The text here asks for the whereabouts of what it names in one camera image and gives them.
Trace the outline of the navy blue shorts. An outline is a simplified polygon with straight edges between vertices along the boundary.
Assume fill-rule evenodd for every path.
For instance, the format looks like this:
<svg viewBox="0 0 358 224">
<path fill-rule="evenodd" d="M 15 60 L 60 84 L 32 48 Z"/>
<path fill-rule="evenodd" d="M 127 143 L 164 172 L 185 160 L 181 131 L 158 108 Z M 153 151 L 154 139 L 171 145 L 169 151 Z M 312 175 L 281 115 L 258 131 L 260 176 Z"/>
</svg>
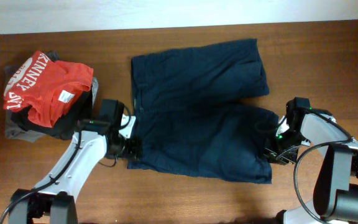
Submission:
<svg viewBox="0 0 358 224">
<path fill-rule="evenodd" d="M 129 169 L 270 184 L 270 110 L 242 103 L 269 93 L 256 39 L 135 56 L 131 87 L 143 156 Z"/>
</svg>

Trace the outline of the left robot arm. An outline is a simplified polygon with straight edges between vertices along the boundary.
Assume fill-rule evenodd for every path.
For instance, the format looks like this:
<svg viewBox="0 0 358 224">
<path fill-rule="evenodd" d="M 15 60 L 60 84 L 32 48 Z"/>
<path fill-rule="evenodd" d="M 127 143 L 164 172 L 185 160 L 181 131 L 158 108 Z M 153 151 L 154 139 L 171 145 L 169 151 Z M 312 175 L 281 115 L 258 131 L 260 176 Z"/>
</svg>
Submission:
<svg viewBox="0 0 358 224">
<path fill-rule="evenodd" d="M 71 143 L 52 170 L 32 189 L 17 189 L 0 223 L 78 223 L 76 200 L 90 173 L 102 159 L 138 161 L 142 143 L 132 136 L 136 118 L 117 100 L 104 99 L 99 116 L 78 121 Z"/>
</svg>

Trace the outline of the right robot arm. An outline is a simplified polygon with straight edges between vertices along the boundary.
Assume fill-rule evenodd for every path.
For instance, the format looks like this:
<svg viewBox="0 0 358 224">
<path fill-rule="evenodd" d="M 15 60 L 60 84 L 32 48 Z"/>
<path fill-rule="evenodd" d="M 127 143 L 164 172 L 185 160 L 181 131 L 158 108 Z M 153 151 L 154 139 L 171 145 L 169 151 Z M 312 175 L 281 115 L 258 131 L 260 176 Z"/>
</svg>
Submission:
<svg viewBox="0 0 358 224">
<path fill-rule="evenodd" d="M 300 202 L 296 209 L 277 213 L 275 223 L 358 223 L 358 141 L 329 111 L 312 108 L 309 99 L 296 97 L 268 134 L 264 156 L 273 164 L 294 164 L 293 183 Z M 304 202 L 298 170 L 314 150 L 322 154 L 323 163 L 313 199 Z"/>
</svg>

